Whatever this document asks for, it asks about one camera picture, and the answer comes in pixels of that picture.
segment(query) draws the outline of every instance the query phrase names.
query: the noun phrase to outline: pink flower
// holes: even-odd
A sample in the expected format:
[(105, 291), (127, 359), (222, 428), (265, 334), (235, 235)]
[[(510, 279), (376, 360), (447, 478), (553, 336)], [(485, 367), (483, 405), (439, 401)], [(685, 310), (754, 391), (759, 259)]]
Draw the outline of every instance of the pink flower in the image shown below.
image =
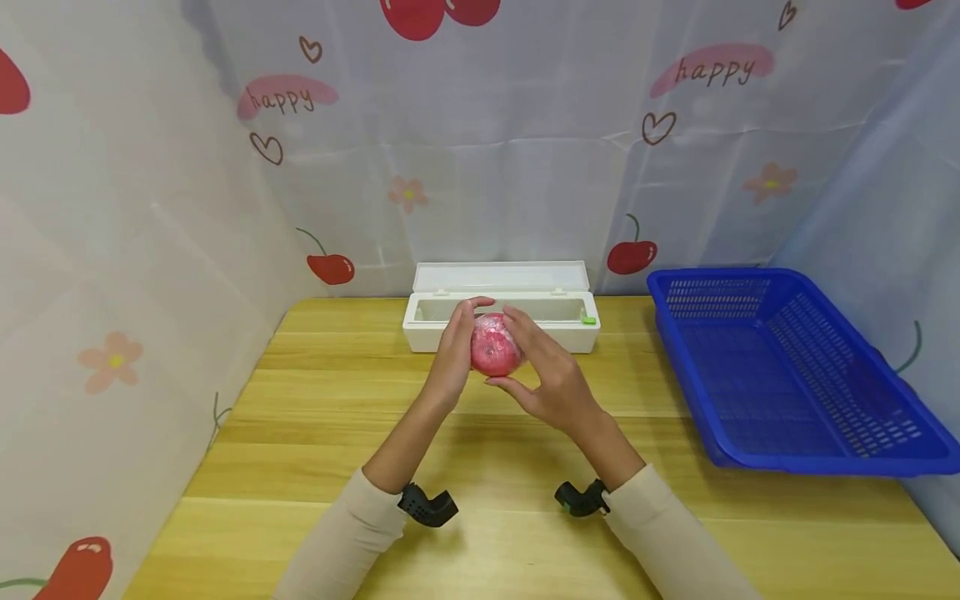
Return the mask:
[(87, 348), (77, 355), (77, 360), (88, 369), (96, 370), (86, 380), (88, 394), (100, 394), (110, 387), (114, 379), (119, 379), (127, 385), (136, 385), (136, 372), (131, 366), (143, 354), (143, 347), (137, 342), (131, 342), (127, 336), (119, 331), (107, 335), (104, 349)]
[(390, 197), (390, 202), (403, 204), (403, 212), (407, 214), (414, 211), (414, 204), (427, 205), (426, 196), (423, 195), (423, 183), (420, 180), (405, 180), (395, 176), (393, 189), (387, 196)]
[(797, 169), (781, 169), (776, 162), (768, 162), (760, 177), (743, 182), (743, 189), (755, 192), (754, 204), (760, 204), (770, 196), (786, 196), (796, 180)]

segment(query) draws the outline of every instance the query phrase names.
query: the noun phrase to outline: white plastic box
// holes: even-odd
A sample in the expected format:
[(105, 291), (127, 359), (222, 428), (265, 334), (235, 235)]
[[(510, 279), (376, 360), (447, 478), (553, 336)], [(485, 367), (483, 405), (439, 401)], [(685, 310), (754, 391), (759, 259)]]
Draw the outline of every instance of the white plastic box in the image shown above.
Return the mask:
[(500, 312), (508, 303), (529, 314), (569, 352), (586, 354), (600, 333), (587, 269), (582, 260), (542, 262), (421, 262), (414, 293), (403, 316), (403, 333), (413, 352), (436, 352), (457, 302), (489, 296)]

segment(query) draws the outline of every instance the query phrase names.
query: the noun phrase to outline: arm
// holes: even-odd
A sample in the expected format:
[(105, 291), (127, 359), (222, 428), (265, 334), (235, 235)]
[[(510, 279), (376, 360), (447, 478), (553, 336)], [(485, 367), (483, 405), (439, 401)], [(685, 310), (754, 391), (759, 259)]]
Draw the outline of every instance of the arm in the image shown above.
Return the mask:
[(507, 330), (540, 376), (530, 390), (510, 377), (505, 390), (530, 415), (563, 431), (609, 493), (607, 522), (634, 553), (664, 600), (753, 600), (759, 595), (703, 525), (648, 466), (590, 391), (573, 357), (522, 311), (504, 307)]
[(307, 535), (273, 600), (349, 600), (377, 557), (403, 535), (400, 493), (467, 384), (473, 311), (491, 304), (481, 297), (457, 306), (420, 395)]
[(760, 597), (653, 466), (643, 462), (613, 417), (603, 413), (589, 431), (574, 435), (610, 490), (604, 494), (611, 510), (607, 524), (664, 600)]

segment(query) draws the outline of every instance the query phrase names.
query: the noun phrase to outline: wooden table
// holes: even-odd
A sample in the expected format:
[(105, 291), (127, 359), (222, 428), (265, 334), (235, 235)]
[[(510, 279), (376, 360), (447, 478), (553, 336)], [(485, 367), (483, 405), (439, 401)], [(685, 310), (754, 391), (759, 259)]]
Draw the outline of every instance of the wooden table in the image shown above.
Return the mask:
[[(714, 467), (647, 298), (598, 298), (580, 364), (647, 461), (771, 599), (960, 597), (960, 565), (896, 481)], [(127, 598), (267, 598), (300, 541), (390, 431), (432, 355), (405, 300), (306, 300), (283, 320)], [(534, 381), (529, 366), (519, 378)], [(358, 598), (658, 598), (600, 516), (566, 516), (593, 474), (564, 436), (472, 374), (417, 474), (460, 514), (410, 523)]]

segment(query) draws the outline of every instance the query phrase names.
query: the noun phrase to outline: wrist strap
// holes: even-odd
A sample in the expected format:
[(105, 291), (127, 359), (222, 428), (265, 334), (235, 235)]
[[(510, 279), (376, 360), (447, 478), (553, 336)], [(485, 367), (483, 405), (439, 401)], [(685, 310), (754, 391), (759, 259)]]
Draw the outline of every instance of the wrist strap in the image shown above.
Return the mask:
[(599, 479), (594, 480), (583, 493), (569, 481), (564, 481), (553, 497), (571, 516), (590, 516), (597, 511), (606, 515), (610, 512), (610, 507), (603, 499), (603, 492), (606, 491), (606, 486)]
[(403, 496), (396, 505), (414, 521), (427, 527), (442, 527), (460, 512), (447, 490), (443, 490), (431, 500), (420, 486), (412, 481), (403, 488)]

